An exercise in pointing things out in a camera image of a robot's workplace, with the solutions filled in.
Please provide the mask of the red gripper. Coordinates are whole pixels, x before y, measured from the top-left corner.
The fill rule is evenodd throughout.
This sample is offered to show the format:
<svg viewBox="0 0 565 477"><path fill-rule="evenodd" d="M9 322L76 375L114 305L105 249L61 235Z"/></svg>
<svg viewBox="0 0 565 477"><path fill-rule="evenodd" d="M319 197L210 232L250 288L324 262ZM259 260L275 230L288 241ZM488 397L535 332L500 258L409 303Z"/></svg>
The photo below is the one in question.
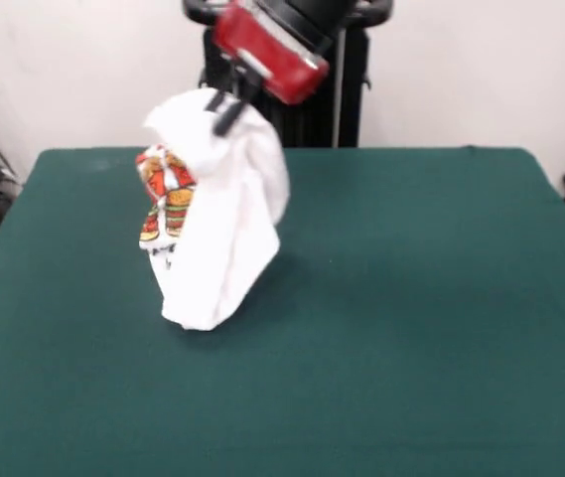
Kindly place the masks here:
<svg viewBox="0 0 565 477"><path fill-rule="evenodd" d="M215 122L212 132L225 136L262 85L285 104L299 104L315 92L329 73L329 63L308 50L256 3L230 3L216 20L213 40L236 62L212 86L205 111L216 112L232 94L238 100ZM246 80L245 69L257 74Z"/></svg>

